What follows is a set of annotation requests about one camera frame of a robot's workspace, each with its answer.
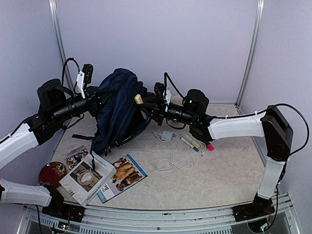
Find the navy blue student backpack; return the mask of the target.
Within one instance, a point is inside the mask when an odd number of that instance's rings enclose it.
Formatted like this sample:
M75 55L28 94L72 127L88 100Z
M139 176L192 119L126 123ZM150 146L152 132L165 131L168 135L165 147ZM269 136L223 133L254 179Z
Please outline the navy blue student backpack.
M117 68L100 84L99 90L113 90L111 97L97 112L97 132L94 136L73 134L72 138L91 140L91 151L107 156L113 147L119 147L138 135L150 124L151 119L137 107L135 96L143 98L152 93L137 80L130 70Z

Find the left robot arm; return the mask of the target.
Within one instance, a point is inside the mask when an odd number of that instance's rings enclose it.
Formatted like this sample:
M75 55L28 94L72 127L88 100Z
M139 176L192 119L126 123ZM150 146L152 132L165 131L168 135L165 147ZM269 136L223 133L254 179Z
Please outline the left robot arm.
M115 92L90 86L81 93L85 96L75 96L57 78L39 87L38 113L23 120L12 133L0 141L0 166L4 167L26 151L43 145L60 129L65 130L64 123L67 120L85 112L92 116L97 115ZM38 205L42 207L44 214L55 217L69 214L63 196L51 185L30 186L1 179L0 202Z

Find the beige highlighter marker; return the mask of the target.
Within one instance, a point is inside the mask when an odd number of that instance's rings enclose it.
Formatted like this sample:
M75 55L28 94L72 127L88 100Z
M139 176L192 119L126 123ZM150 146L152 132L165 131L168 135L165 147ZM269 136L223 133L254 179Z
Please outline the beige highlighter marker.
M134 99L135 99L135 102L136 102L137 105L143 104L143 100L142 100L142 97L141 97L140 94L137 94L137 95L134 97Z

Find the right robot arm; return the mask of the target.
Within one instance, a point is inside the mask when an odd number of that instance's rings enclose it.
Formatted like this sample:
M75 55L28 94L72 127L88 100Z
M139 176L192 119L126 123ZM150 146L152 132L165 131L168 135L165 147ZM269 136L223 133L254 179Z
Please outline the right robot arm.
M276 106L247 115L212 117L206 114L209 99L200 90L189 90L179 106L171 103L169 92L160 87L148 97L137 94L135 102L158 125L164 119L186 124L190 134L204 143L229 137L263 137L268 156L265 173L253 202L242 208L249 209L253 216L260 216L271 207L275 187L291 155L293 140L293 130Z

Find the pink black highlighter marker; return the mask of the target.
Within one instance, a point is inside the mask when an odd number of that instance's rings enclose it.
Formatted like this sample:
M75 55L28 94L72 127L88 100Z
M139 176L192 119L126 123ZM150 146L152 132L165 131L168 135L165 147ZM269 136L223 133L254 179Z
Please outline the pink black highlighter marker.
M208 144L208 145L207 145L207 149L208 149L209 151L213 151L215 148L213 147L213 145Z

